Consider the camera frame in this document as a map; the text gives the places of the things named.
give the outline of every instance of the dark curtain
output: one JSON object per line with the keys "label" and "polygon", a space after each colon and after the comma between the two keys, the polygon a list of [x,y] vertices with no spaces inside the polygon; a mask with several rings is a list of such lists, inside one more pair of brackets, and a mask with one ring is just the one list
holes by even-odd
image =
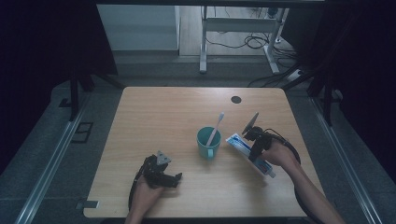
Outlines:
{"label": "dark curtain", "polygon": [[336,57],[335,86],[346,118],[396,180],[394,3],[367,1]]}
{"label": "dark curtain", "polygon": [[117,74],[96,4],[89,0],[0,1],[1,172],[71,72]]}

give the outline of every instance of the black cable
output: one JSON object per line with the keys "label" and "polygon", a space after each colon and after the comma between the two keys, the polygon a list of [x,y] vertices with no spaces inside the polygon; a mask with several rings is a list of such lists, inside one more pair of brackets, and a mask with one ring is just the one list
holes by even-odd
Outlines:
{"label": "black cable", "polygon": [[[208,40],[207,38],[206,38],[206,41],[208,43],[210,43],[210,44],[220,45],[220,46],[223,46],[223,47],[226,47],[226,48],[230,48],[230,49],[240,49],[240,48],[242,48],[244,46],[248,46],[251,49],[262,49],[262,47],[268,43],[267,40],[265,40],[264,38],[262,38],[260,36],[255,36],[255,35],[253,35],[253,33],[250,33],[250,35],[245,37],[245,40],[244,40],[245,43],[243,45],[240,45],[240,46],[228,46],[228,45],[225,45],[225,44],[212,42],[212,41]],[[256,41],[257,43],[259,43],[259,46],[254,47],[254,46],[250,45],[250,41]]]}

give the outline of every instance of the teal cup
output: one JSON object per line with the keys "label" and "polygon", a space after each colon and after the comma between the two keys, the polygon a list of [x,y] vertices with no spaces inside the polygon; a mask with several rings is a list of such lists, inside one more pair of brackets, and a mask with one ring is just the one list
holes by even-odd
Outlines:
{"label": "teal cup", "polygon": [[219,130],[216,130],[210,146],[206,146],[207,140],[209,140],[210,134],[212,134],[213,130],[213,127],[204,127],[197,134],[199,154],[208,160],[213,160],[213,158],[215,158],[221,141],[221,134]]}

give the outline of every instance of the robotic hand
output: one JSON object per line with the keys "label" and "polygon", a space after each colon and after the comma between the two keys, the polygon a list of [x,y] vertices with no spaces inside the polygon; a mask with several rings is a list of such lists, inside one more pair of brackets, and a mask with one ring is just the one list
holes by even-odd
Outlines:
{"label": "robotic hand", "polygon": [[158,151],[157,156],[151,155],[145,159],[143,165],[140,167],[139,171],[134,177],[134,183],[132,184],[131,192],[129,193],[129,210],[131,210],[131,204],[132,199],[134,198],[137,180],[141,175],[147,179],[148,185],[152,189],[154,189],[156,186],[163,186],[167,188],[177,187],[182,173],[175,176],[166,175],[164,171],[169,162],[171,162],[171,159],[165,156],[161,151]]}
{"label": "robotic hand", "polygon": [[253,126],[258,116],[259,113],[257,112],[254,115],[253,119],[247,124],[245,130],[242,131],[242,134],[245,134],[244,138],[246,138],[248,141],[255,141],[250,150],[250,155],[248,159],[254,162],[257,157],[262,154],[263,150],[268,150],[271,147],[272,139],[275,138],[280,143],[288,147],[296,157],[297,161],[301,163],[300,156],[298,155],[297,150],[288,140],[283,138],[279,133],[272,129],[263,130],[261,127]]}

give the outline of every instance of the metal rail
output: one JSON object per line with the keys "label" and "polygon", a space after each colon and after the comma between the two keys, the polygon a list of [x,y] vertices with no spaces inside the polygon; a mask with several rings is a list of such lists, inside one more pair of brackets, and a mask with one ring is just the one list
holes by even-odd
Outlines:
{"label": "metal rail", "polygon": [[323,118],[321,106],[318,102],[318,99],[311,98],[311,103],[316,109],[319,123],[330,140],[334,154],[337,160],[340,162],[341,168],[346,175],[346,179],[349,182],[349,185],[352,188],[353,192],[355,193],[355,196],[358,199],[359,204],[361,205],[361,210],[363,211],[364,215],[366,215],[368,222],[373,224],[382,223],[381,218],[376,212],[375,205],[367,192],[367,189],[361,183],[361,180],[359,179],[355,169],[350,163],[350,160],[345,153],[343,146],[338,140],[337,135],[335,134],[332,127],[330,127],[326,120]]}
{"label": "metal rail", "polygon": [[62,134],[61,139],[58,142],[54,152],[52,153],[51,158],[49,159],[49,163],[47,164],[46,169],[41,174],[40,178],[35,183],[35,186],[30,193],[27,201],[22,208],[20,214],[18,215],[15,223],[31,223],[33,218],[35,217],[35,213],[38,210],[41,202],[44,199],[45,194],[47,193],[47,189],[50,186],[52,178],[55,176],[56,171],[58,170],[59,165],[61,164],[62,158],[64,157],[64,153],[69,146],[69,143],[73,137],[73,134],[78,126],[79,121],[82,118],[82,115],[87,107],[87,104],[90,99],[90,94],[85,97],[81,109],[78,111],[76,118],[73,121],[68,121],[66,127],[64,128],[64,132]]}

